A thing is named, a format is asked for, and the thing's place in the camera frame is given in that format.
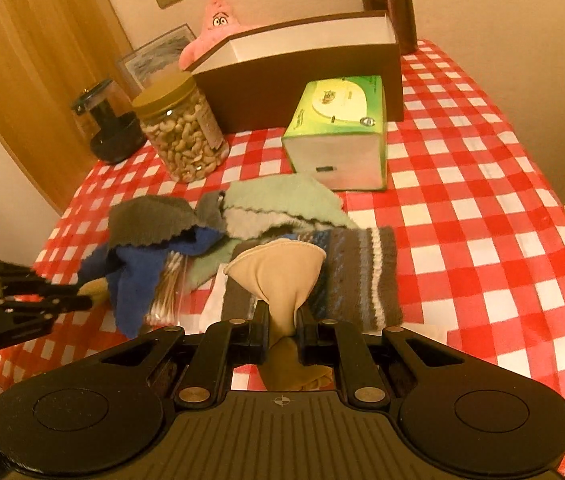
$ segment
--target brown thermos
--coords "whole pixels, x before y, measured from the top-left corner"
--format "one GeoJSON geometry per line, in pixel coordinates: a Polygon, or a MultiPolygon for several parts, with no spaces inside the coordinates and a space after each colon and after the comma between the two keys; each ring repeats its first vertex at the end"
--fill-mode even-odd
{"type": "Polygon", "coordinates": [[[418,50],[413,0],[362,0],[362,5],[365,10],[387,11],[400,46],[400,54],[411,54],[418,50]]]}

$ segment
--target tissue box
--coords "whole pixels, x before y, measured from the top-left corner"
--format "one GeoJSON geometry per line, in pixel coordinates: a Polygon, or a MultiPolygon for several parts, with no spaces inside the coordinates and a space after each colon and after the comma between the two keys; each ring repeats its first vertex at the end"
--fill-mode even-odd
{"type": "Polygon", "coordinates": [[[312,81],[282,144],[296,173],[330,189],[385,189],[385,117],[380,76],[312,81]]]}

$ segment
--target black coffee grinder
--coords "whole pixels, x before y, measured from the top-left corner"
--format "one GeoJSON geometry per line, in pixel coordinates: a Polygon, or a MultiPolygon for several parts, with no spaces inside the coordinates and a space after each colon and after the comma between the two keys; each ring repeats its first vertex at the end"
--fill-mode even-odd
{"type": "Polygon", "coordinates": [[[71,110],[91,151],[106,164],[126,160],[147,140],[129,97],[112,79],[86,90],[71,110]]]}

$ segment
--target plastic bag of cotton swabs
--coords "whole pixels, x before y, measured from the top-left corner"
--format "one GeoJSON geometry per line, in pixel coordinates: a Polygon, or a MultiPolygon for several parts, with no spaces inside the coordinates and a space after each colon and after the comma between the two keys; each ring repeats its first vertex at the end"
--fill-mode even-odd
{"type": "Polygon", "coordinates": [[[179,325],[186,330],[182,314],[187,311],[190,299],[186,290],[187,260],[187,256],[180,253],[170,251],[167,254],[153,303],[145,316],[148,325],[179,325]]]}

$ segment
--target jar label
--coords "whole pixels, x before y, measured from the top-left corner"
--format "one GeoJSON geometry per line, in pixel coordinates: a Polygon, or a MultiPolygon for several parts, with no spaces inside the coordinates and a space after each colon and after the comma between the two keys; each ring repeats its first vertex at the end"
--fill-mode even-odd
{"type": "Polygon", "coordinates": [[[196,119],[211,149],[217,150],[222,146],[224,137],[208,104],[203,104],[202,108],[196,112],[196,119]]]}

